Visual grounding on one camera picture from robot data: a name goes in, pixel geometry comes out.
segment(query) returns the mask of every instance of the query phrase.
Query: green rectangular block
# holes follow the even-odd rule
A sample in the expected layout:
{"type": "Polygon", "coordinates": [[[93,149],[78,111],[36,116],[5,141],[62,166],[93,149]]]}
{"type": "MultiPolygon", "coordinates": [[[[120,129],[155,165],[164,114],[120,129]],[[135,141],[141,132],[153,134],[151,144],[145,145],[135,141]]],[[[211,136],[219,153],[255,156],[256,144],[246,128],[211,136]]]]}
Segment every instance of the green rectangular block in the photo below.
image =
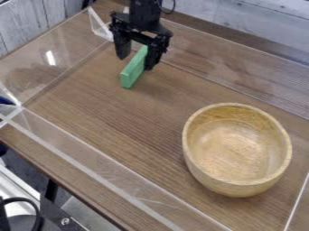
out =
{"type": "Polygon", "coordinates": [[[139,76],[144,71],[144,57],[147,55],[148,48],[147,46],[141,46],[140,50],[132,57],[128,65],[120,72],[120,86],[123,88],[131,88],[139,76]]]}

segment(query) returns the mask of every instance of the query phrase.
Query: wooden table surface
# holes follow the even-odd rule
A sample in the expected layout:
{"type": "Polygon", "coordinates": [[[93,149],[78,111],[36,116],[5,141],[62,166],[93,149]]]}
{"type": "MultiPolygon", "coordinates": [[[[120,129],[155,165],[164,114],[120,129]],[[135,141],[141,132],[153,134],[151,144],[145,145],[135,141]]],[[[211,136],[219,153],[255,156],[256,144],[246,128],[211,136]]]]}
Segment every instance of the wooden table surface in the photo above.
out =
{"type": "MultiPolygon", "coordinates": [[[[104,16],[117,7],[117,2],[101,1],[94,9],[104,16]]],[[[131,90],[120,87],[117,79],[125,61],[116,58],[113,45],[106,43],[25,107],[230,229],[282,230],[309,166],[307,67],[165,24],[175,33],[172,50],[131,90]],[[222,102],[263,109],[282,123],[292,144],[292,159],[280,181],[266,193],[247,199],[230,199],[207,190],[191,176],[181,156],[180,132],[187,118],[200,107],[222,102]]],[[[81,18],[70,26],[82,26],[81,18]]],[[[30,67],[21,71],[25,75],[40,72],[54,70],[30,67]]],[[[1,129],[0,138],[123,229],[167,230],[10,125],[1,129]]],[[[76,155],[77,159],[86,157],[86,153],[76,155]]]]}

